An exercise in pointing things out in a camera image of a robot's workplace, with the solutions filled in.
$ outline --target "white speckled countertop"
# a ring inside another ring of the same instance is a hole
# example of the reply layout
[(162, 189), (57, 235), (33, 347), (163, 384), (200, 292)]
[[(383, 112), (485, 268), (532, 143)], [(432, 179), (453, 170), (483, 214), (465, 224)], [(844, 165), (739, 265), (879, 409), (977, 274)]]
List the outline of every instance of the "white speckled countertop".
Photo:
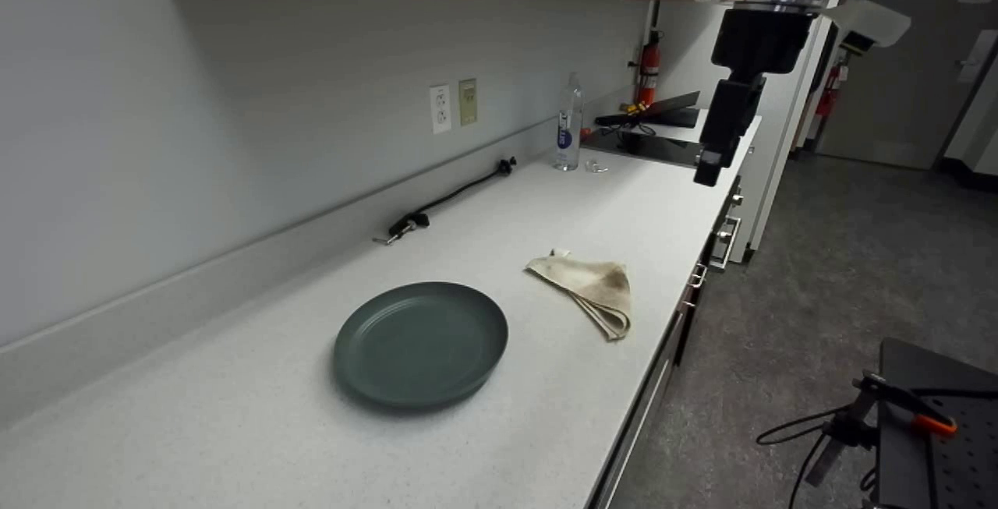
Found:
[[(716, 187), (613, 154), (598, 154), (602, 175), (535, 161), (438, 211), (428, 231), (299, 275), (3, 431), (0, 506), (583, 506), (758, 123)], [(627, 264), (627, 338), (606, 342), (524, 274), (555, 246)], [(445, 410), (356, 406), (331, 384), (336, 332), (414, 281), (491, 296), (509, 321), (505, 355)]]

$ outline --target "dark green plate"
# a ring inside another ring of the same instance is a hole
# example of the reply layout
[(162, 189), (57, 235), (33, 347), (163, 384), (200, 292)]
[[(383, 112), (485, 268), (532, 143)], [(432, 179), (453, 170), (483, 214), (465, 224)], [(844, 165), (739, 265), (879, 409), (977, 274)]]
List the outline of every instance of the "dark green plate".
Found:
[(361, 398), (429, 408), (485, 384), (508, 338), (506, 317), (488, 296), (456, 283), (413, 283), (350, 314), (332, 365), (340, 384)]

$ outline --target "drawer handle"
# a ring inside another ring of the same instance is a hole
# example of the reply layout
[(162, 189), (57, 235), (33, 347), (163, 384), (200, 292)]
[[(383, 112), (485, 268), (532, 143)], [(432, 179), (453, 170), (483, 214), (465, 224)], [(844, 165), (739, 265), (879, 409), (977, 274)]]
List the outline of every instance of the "drawer handle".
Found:
[(710, 267), (714, 270), (724, 271), (727, 268), (727, 261), (731, 258), (731, 249), (734, 247), (734, 240), (738, 238), (738, 229), (741, 227), (741, 218), (725, 217), (728, 221), (734, 222), (734, 228), (727, 235), (727, 248), (724, 250), (724, 258), (721, 261), (710, 261)]
[(689, 275), (688, 285), (691, 288), (701, 288), (703, 286), (703, 278), (706, 277), (706, 265), (702, 263), (696, 263), (696, 267), (692, 268), (692, 274)]

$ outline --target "electrical outlet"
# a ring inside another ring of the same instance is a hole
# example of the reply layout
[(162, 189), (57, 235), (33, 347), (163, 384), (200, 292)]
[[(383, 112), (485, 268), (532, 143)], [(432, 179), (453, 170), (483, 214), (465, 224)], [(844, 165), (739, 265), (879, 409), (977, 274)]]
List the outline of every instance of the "electrical outlet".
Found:
[(475, 79), (461, 80), (457, 85), (457, 104), (461, 111), (461, 125), (478, 121), (478, 87)]
[(450, 130), (450, 85), (430, 87), (430, 121), (434, 135)]

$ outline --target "water bottle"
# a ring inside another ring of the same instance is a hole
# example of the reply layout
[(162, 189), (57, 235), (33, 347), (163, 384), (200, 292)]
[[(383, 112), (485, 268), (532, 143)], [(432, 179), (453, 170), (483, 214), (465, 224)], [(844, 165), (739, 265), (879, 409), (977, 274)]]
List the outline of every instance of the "water bottle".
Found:
[(579, 167), (579, 132), (582, 129), (582, 86), (572, 72), (564, 85), (558, 110), (558, 139), (555, 140), (554, 167), (573, 171)]

